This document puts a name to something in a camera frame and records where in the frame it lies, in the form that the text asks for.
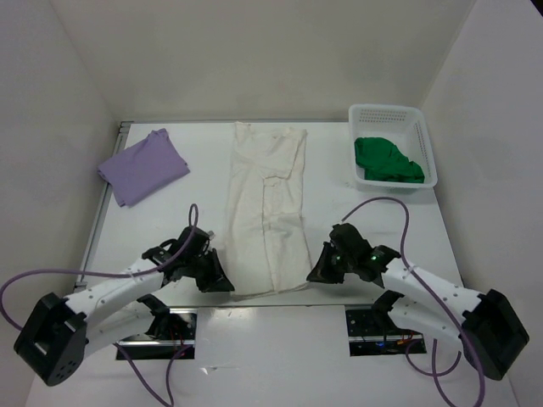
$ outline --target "purple cloth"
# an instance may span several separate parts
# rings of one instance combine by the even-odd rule
[[[145,140],[98,166],[98,173],[113,187],[119,206],[135,205],[189,172],[166,129],[151,131]]]

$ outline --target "white wall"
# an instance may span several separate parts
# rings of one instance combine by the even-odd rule
[[[51,0],[117,119],[418,106],[472,0]]]
[[[0,0],[0,283],[24,270],[78,267],[98,205],[96,165],[115,123],[43,0]],[[39,296],[70,280],[27,279],[6,305],[23,322]],[[33,372],[0,318],[0,406],[24,405]]]
[[[512,385],[541,405],[543,18],[529,0],[476,2],[423,111],[461,273],[512,300],[531,336]]]

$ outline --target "purple cable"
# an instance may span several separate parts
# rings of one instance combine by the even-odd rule
[[[421,339],[415,339],[413,341],[410,341],[409,344],[407,345],[407,347],[406,347],[406,359],[407,359],[407,362],[409,363],[409,365],[411,365],[411,367],[413,369],[418,371],[421,375],[434,377],[434,373],[422,370],[420,367],[415,365],[415,363],[413,363],[413,361],[411,360],[411,356],[409,356],[409,352],[411,352],[411,348],[413,347],[413,345],[415,343],[419,343],[419,342],[421,342]],[[438,344],[438,341],[436,339],[434,339],[434,346],[437,346],[437,344]],[[458,354],[456,355],[456,360],[452,364],[452,366],[449,369],[447,369],[446,371],[436,373],[436,376],[438,376],[438,377],[447,376],[449,373],[451,373],[453,370],[456,369],[456,367],[460,363],[461,358],[462,358],[462,352],[458,352]]]
[[[190,345],[184,346],[181,349],[179,349],[177,352],[174,353],[174,355],[171,357],[170,361],[168,362],[168,367],[166,367],[166,391],[168,392],[168,398],[170,399],[170,403],[168,404],[163,398],[161,398],[152,388],[149,386],[145,378],[143,377],[142,373],[137,368],[136,364],[130,357],[130,355],[123,349],[122,346],[120,346],[118,343],[113,344],[117,350],[125,357],[126,361],[128,362],[128,365],[132,368],[134,373],[136,373],[137,378],[139,379],[140,383],[143,384],[145,387],[145,390],[149,392],[159,403],[164,405],[164,407],[173,407],[174,406],[174,400],[173,400],[173,394],[171,393],[170,388],[170,370],[171,365],[173,364],[173,361],[177,358],[179,358],[188,348],[190,348]]]
[[[133,277],[145,276],[146,274],[151,274],[156,271],[162,270],[164,267],[166,267],[172,261],[174,261],[177,257],[179,257],[179,255],[185,250],[185,248],[187,248],[191,240],[193,240],[194,233],[196,233],[196,226],[198,225],[198,217],[199,217],[198,205],[193,203],[192,205],[190,205],[190,210],[188,211],[188,224],[192,227],[192,229],[190,233],[188,234],[187,240],[179,248],[177,253],[175,253],[173,256],[171,256],[167,261],[165,261],[161,265],[157,265],[156,267],[153,267],[152,269],[139,271],[138,273],[134,273],[134,274],[114,274],[114,273],[101,273],[97,271],[85,271],[84,272],[85,275],[93,276],[93,277],[108,277],[108,278],[133,278]],[[3,305],[3,294],[11,284],[20,280],[21,278],[25,278],[28,276],[37,276],[39,274],[69,274],[69,275],[79,276],[81,274],[81,271],[67,270],[67,269],[38,269],[38,270],[25,271],[24,273],[18,274],[17,276],[11,277],[9,280],[7,280],[2,285],[2,287],[0,287],[0,314],[9,323],[9,325],[11,325],[17,331],[21,331],[23,327],[19,325],[17,322],[15,322],[11,316],[9,316],[8,312],[6,311]]]
[[[368,199],[367,201],[364,201],[358,205],[356,205],[344,218],[341,220],[342,222],[345,222],[352,214],[354,214],[358,209],[360,209],[362,206],[369,204],[374,201],[392,201],[396,202],[397,204],[400,204],[403,208],[404,212],[406,213],[406,223],[404,224],[404,230],[401,233],[401,240],[400,240],[400,256],[401,261],[403,262],[404,266],[407,269],[411,269],[411,265],[407,261],[406,258],[406,236],[407,236],[407,229],[409,228],[409,209],[407,208],[406,204],[400,201],[398,198],[392,198],[392,197],[376,197]],[[435,301],[439,304],[439,306],[443,309],[443,311],[447,314],[447,316],[451,319],[452,323],[455,325],[456,329],[460,332],[460,339],[464,343],[464,345],[467,347],[467,351],[472,355],[473,362],[475,363],[475,369],[477,370],[477,373],[479,375],[479,396],[477,398],[477,401],[473,405],[473,407],[480,407],[483,404],[484,401],[484,393],[485,393],[485,385],[484,385],[484,372],[483,372],[483,366],[481,365],[481,360],[479,359],[479,356],[477,355],[477,352],[475,352],[475,347],[472,344],[472,341],[470,338],[466,335],[464,330],[462,329],[462,326],[460,325],[460,322],[456,319],[456,317],[452,314],[452,311],[447,307],[447,304],[443,302],[443,300],[439,297],[438,294],[435,293],[435,291],[414,271],[411,271],[411,274],[415,279],[420,283],[421,286],[435,299]],[[436,367],[436,358],[437,356],[437,344],[432,349],[432,378],[434,379],[435,386],[438,389],[439,395],[441,398],[450,406],[450,407],[457,407],[455,404],[453,404],[449,398],[446,396],[445,392],[443,391],[443,388],[439,384],[439,373],[437,372]]]

